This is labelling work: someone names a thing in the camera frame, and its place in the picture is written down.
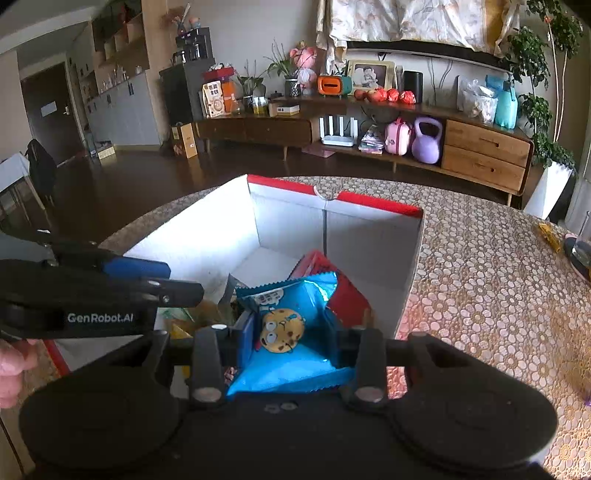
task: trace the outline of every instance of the picture frame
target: picture frame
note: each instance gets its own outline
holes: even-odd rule
[[[395,65],[393,61],[351,59],[347,65],[347,76],[351,77],[353,89],[373,90],[377,86],[384,90],[397,88]]]

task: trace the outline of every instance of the cookie cartoon character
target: cookie cartoon character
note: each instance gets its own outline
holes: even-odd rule
[[[291,352],[304,335],[305,320],[290,309],[276,309],[262,319],[261,344],[270,352]]]

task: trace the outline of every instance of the finger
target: finger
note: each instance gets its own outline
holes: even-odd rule
[[[13,408],[18,402],[18,397],[0,398],[0,408]]]
[[[0,376],[18,375],[24,364],[22,353],[6,340],[0,339]]]
[[[28,343],[28,340],[21,340],[13,343],[12,346],[17,349],[24,360],[22,364],[23,370],[31,370],[37,366],[37,347]]]
[[[0,377],[0,398],[16,397],[22,388],[22,375]]]

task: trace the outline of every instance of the red snack bag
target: red snack bag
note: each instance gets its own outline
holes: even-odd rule
[[[308,277],[324,272],[335,272],[337,287],[326,307],[335,314],[342,325],[372,327],[374,316],[369,302],[351,281],[318,250],[312,250],[297,263],[289,279]]]

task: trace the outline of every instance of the potted plant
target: potted plant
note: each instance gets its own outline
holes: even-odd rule
[[[256,89],[262,89],[264,87],[262,84],[263,78],[256,74],[256,60],[254,61],[254,70],[252,74],[248,67],[248,60],[244,65],[244,69],[246,70],[245,76],[239,75],[236,69],[234,69],[234,73],[236,74],[238,83],[242,87],[242,103],[247,111],[252,112],[252,97]]]
[[[526,125],[529,125],[533,132],[533,163],[544,168],[524,211],[545,219],[574,173],[573,154],[563,148],[558,139],[564,116],[566,64],[567,60],[578,52],[583,26],[576,17],[562,12],[558,0],[529,0],[527,6],[528,15],[538,15],[548,28],[547,36],[556,78],[556,120],[553,132],[549,132],[552,120],[550,104],[535,94],[535,89],[540,83],[544,83],[544,88],[548,88],[551,74],[544,55],[544,48],[548,45],[530,28],[522,27],[508,37],[509,50],[506,57],[510,61],[509,69],[516,81],[521,82],[524,77],[530,78],[531,93],[519,96],[522,99],[520,112],[527,120]],[[557,50],[564,52],[561,78],[558,77]]]
[[[301,88],[298,83],[298,75],[300,73],[299,56],[301,53],[294,56],[290,56],[285,53],[283,43],[281,49],[275,40],[271,44],[271,57],[265,57],[271,61],[271,64],[267,68],[267,73],[271,75],[271,72],[276,72],[277,76],[285,76],[285,96],[286,97],[297,97],[301,95]]]

